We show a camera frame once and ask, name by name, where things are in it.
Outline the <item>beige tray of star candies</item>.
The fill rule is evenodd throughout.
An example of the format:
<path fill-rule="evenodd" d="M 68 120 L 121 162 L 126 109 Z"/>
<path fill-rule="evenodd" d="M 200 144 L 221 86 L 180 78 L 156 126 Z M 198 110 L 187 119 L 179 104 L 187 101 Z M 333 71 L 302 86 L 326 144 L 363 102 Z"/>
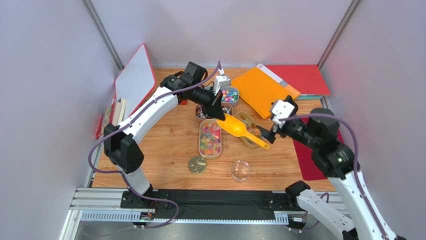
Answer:
<path fill-rule="evenodd" d="M 202 121 L 199 125 L 199 154 L 205 159 L 217 159 L 222 150 L 222 128 L 214 119 Z"/>

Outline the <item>yellow plastic scoop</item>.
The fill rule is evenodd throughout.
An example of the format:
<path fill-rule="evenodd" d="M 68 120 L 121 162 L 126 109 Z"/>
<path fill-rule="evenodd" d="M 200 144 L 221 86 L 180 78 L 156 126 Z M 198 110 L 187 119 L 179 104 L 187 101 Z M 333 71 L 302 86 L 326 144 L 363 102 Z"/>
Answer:
<path fill-rule="evenodd" d="M 234 137 L 244 137 L 248 140 L 252 141 L 253 143 L 257 144 L 259 147 L 268 150 L 270 148 L 270 145 L 263 140 L 261 140 L 259 137 L 256 137 L 254 134 L 250 133 L 245 124 L 235 118 L 233 115 L 224 114 L 225 119 L 216 119 L 217 124 L 226 132 L 231 134 Z"/>

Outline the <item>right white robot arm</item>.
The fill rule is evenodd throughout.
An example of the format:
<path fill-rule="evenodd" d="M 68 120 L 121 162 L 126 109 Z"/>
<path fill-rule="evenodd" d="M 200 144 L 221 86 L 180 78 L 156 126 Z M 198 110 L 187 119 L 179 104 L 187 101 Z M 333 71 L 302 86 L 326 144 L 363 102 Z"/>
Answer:
<path fill-rule="evenodd" d="M 386 224 L 363 180 L 357 162 L 358 150 L 352 150 L 337 138 L 344 121 L 329 109 L 316 108 L 310 114 L 288 118 L 273 118 L 270 130 L 257 128 L 261 135 L 273 143 L 276 135 L 290 137 L 312 150 L 311 159 L 337 190 L 350 217 L 330 206 L 303 181 L 286 189 L 288 200 L 297 208 L 307 211 L 339 240 L 401 240 Z"/>

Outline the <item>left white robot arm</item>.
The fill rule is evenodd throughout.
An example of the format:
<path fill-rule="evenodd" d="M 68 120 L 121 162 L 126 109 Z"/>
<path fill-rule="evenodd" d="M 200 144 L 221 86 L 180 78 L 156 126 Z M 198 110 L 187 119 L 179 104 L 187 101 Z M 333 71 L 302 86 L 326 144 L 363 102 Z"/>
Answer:
<path fill-rule="evenodd" d="M 204 67 L 189 62 L 183 71 L 165 77 L 151 98 L 128 118 L 104 128 L 104 154 L 133 192 L 144 195 L 152 188 L 142 168 L 144 154 L 139 144 L 166 113 L 183 101 L 191 101 L 208 117 L 224 120 L 221 88 L 228 87 L 231 79 L 221 65 L 215 71 L 219 74 L 208 74 Z"/>

